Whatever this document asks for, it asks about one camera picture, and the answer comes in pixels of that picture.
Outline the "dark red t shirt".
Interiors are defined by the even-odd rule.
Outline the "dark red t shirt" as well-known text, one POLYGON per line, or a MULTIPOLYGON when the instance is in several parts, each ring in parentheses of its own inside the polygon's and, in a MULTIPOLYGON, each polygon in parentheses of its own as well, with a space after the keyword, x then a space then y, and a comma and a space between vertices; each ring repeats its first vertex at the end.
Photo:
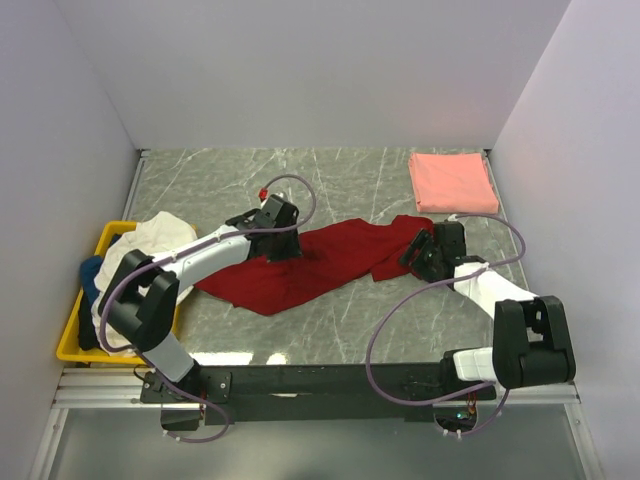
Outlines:
POLYGON ((298 258, 250 259, 210 275, 195 288, 235 307, 272 316, 367 275, 380 282, 408 274, 399 259, 422 229, 432 232, 433 221, 409 215, 398 215, 388 225, 345 220, 302 233, 298 258))

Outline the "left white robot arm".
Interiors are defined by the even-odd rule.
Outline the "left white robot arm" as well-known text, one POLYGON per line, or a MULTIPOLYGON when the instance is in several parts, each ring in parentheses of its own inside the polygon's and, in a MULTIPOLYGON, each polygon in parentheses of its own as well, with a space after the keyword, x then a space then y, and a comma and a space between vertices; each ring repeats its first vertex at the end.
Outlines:
POLYGON ((298 220, 299 209, 272 194, 260 207, 183 246, 155 255, 139 249, 125 254, 98 307, 102 348, 134 350, 176 401, 203 396, 201 366, 172 331, 178 297, 210 275, 253 258, 299 257, 298 220))

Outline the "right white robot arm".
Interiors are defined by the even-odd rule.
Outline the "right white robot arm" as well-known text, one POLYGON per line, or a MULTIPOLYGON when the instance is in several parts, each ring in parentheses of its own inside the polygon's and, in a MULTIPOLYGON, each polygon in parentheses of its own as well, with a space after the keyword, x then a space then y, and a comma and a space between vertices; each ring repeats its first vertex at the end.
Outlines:
POLYGON ((561 300, 520 288, 481 257, 469 255, 461 223, 419 230, 399 264, 431 284, 449 280, 452 290, 493 321, 490 347, 445 355, 450 367, 438 378, 447 397, 460 399, 480 381, 519 389, 574 380, 576 361, 561 300))

